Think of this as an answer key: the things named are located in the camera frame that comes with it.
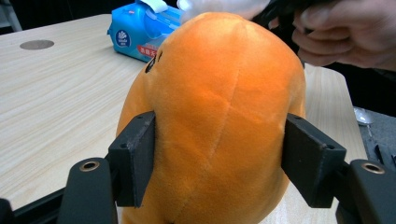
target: light wood tabletop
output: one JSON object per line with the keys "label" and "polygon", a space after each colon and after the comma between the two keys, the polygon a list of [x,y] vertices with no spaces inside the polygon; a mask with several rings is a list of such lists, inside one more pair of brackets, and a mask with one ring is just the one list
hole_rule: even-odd
{"label": "light wood tabletop", "polygon": [[[63,188],[78,161],[107,154],[145,65],[114,51],[110,23],[100,15],[0,35],[0,197],[13,209]],[[53,46],[21,46],[35,40]],[[308,121],[348,149],[346,161],[366,159],[344,78],[309,64],[305,76]],[[290,184],[262,223],[335,223],[334,209],[309,208]]]}

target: stuffed toy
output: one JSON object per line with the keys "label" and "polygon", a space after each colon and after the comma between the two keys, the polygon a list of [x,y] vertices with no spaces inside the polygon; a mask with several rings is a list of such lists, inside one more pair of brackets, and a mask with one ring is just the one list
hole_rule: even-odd
{"label": "stuffed toy", "polygon": [[281,169],[288,113],[304,117],[304,69],[271,32],[226,12],[201,14],[138,74],[118,133],[156,113],[154,168],[123,223],[258,223],[289,183]]}

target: human hand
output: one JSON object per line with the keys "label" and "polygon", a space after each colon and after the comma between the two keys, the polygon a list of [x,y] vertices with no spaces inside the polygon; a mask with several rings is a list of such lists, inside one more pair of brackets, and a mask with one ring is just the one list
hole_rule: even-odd
{"label": "human hand", "polygon": [[[341,0],[296,12],[292,40],[313,65],[334,62],[396,71],[396,1]],[[314,32],[305,33],[305,28]]]}

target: blue tissue box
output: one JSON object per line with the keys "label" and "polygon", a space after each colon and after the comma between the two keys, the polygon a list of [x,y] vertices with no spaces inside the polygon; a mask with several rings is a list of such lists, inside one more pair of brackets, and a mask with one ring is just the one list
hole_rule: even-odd
{"label": "blue tissue box", "polygon": [[135,1],[112,11],[107,34],[116,52],[148,62],[165,38],[180,26],[181,12],[168,7],[155,13],[148,4]]}

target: bolt hole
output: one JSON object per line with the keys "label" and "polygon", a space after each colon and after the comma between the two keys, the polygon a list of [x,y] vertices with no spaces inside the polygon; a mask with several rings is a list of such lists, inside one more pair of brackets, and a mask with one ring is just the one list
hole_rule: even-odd
{"label": "bolt hole", "polygon": [[54,45],[55,43],[50,40],[32,40],[24,42],[20,45],[21,49],[47,49]]}
{"label": "bolt hole", "polygon": [[334,147],[333,145],[326,145],[326,147],[327,147],[328,149],[335,149],[335,147]]}
{"label": "bolt hole", "polygon": [[365,169],[366,171],[374,173],[374,174],[382,175],[385,173],[384,169],[382,169],[381,167],[379,167],[375,164],[369,163],[369,162],[362,164],[361,167],[363,167],[363,169]]}
{"label": "bolt hole", "polygon": [[79,170],[82,172],[89,172],[98,168],[99,165],[99,161],[87,161],[79,167]]}

